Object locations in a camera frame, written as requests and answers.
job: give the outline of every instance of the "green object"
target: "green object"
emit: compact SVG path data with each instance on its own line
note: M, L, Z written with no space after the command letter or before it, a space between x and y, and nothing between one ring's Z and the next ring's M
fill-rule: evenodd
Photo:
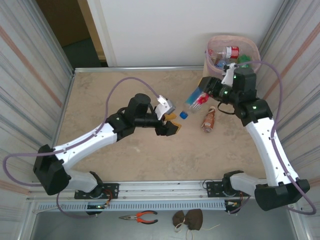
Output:
M248 55L243 54L238 57L238 64L249 62L249 61L251 61L251 58ZM240 68L250 68L250 65L245 64L245 65L240 66Z

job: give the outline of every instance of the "brown door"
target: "brown door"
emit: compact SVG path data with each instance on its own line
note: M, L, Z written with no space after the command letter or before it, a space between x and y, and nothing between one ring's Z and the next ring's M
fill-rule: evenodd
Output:
M78 0L36 0L62 47L90 38Z

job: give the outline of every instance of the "cable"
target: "cable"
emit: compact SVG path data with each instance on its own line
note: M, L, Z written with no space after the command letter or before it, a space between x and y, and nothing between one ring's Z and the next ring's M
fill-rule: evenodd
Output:
M223 111L223 110L221 110L221 109L219 108L221 104L222 104L222 101L219 102L219 104L218 104L218 106L217 106L217 109L218 109L220 112L222 112L222 113L224 113L224 114L228 114L228 115L235 115L235 114L236 114L235 112L228 112L228 111Z
M77 215L77 214L71 214L71 213L67 213L66 211L64 211L61 206L59 205L59 196L60 196L60 192L56 195L56 200L55 200L55 203L56 203L56 207L59 209L59 211L66 215L67 217L69 218L74 218L74 219L89 219L89 218L93 218L95 217L96 215L88 215L88 216L81 216L81 215Z
M211 181L211 182L214 182L214 181L213 181L213 180L210 180L210 179L206 179L206 180L203 181L202 187L203 187L205 190L208 190L208 189L204 186L204 184L205 184L206 181Z
M292 211L292 212L295 212L295 213L298 213L298 214L304 214L304 215L314 215L317 213L317 209L316 209L316 206L314 205L314 203L310 200L310 198L304 193L304 191L298 186L298 184L295 182L295 180L292 178L292 176L290 175L290 172L288 171L284 161L282 160L281 156L280 156L280 153L279 153L279 150L277 148L277 145L276 145L276 141L274 139L274 136L275 136L275 132L276 132L276 129L277 129L277 125L279 123L279 118L280 118L280 111L281 111L281 107L282 107L282 99L283 99L283 84L282 84L282 78L281 78L281 75L280 73L278 72L278 70L270 63L266 62L266 61L247 61L247 62L243 62L243 63L239 63L237 64L237 66L241 66L241 65L245 65L245 64L265 64L267 65L268 67L270 67L276 74L277 76L277 79L278 79L278 82L279 82L279 91L280 91L280 94L279 94L279 105L278 105L278 110L277 110L277 113L276 113L276 117L275 117L275 120L274 120L274 124L273 124L273 127L271 129L271 135L270 135L270 138L271 138L271 143L272 143L272 146L273 146L273 149L274 149L274 152L279 160L279 163L280 165L282 166L283 170L284 170L284 173L285 175L289 178L289 180L291 181L291 183L295 186L295 188L299 191L299 193L304 197L304 199L310 204L311 208L312 208L312 211L311 212L307 212L307 211L300 211L300 210L296 210L296 209L292 209L292 208L289 208L289 207L286 207L288 210Z
M109 189L105 189L105 190L104 190L104 193L105 193L106 195L108 195L108 193L109 193L109 195L110 195L108 201L106 201L106 203L105 203L106 205L109 205L111 199L113 198L112 192L111 192Z
M248 198L235 210L229 211L229 214L234 214L236 212L238 212L244 205L247 204L247 202L249 201L249 199L251 198L251 196L248 196Z
M113 86L113 88L111 89L111 91L109 92L109 94L108 94L108 96L106 98L104 119L103 119L101 125L99 126L99 128L96 130L96 132L99 132L103 128L105 123L106 123L106 120L108 118L108 104L109 104L109 99L110 99L112 93L115 91L115 89L118 87L119 84L121 84L122 82L124 82L126 80L130 80L130 79L139 81L140 83L144 84L147 88L150 89L150 91L156 96L156 98L159 98L159 95L156 93L156 91L148 83L146 83L145 81L141 80L140 78L133 77L133 76L128 76L128 77L125 77L125 78L121 79L120 81L118 81ZM26 182L22 182L22 181L17 180L16 178L14 178L10 174L10 172L8 171L8 168L7 168L8 159L9 158L17 158L17 157L45 157L45 156L51 156L51 155L60 154L60 153L63 153L64 151L73 149L73 148L75 148L75 147L87 142L88 140L93 138L94 135L95 135L95 133L93 133L92 135L86 137L85 139L81 140L80 142L77 142L77 143L75 143L73 145L70 145L70 146L66 147L65 150L61 149L61 150L58 150L58 151L44 152L44 153L11 153L11 154L5 156L4 159L3 159L3 162L2 162L3 171L7 175L7 177L11 181L15 182L16 184L20 184L20 185L28 186L28 187L41 187L42 186L41 184L38 184L38 183L26 183Z
M175 233L177 233L177 234L178 234L178 233L181 233L181 231L182 231L182 229L183 229L182 225L185 223L185 221L186 221L186 218L184 217L184 218L183 218L183 221L182 221L181 223L177 224L177 225L174 227L174 232L175 232ZM203 228L203 227L201 227L200 230L209 231L209 230L214 229L214 228L216 228L216 227L218 227L218 226L220 226L220 224L215 225L215 226L210 227L210 228ZM189 232L191 233L192 240L193 240L193 239L194 239L194 234L193 234L192 230L190 230L189 228L188 228L187 231L186 231L185 239L186 239L186 240L188 239L188 233L189 233Z
M242 201L244 200L244 194L242 191L240 191L240 202L241 202L241 205L242 205Z

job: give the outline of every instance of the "blue bottle cap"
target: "blue bottle cap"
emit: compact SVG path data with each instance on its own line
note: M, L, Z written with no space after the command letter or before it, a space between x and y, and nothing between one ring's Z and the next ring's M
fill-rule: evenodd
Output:
M188 117L188 113L186 113L185 111L182 111L182 112L180 113L180 118L186 119L187 117Z

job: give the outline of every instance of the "white wall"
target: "white wall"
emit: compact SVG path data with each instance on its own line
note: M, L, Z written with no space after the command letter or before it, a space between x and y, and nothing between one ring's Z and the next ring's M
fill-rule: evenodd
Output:
M259 45L283 0L88 0L111 67L202 65L213 35Z

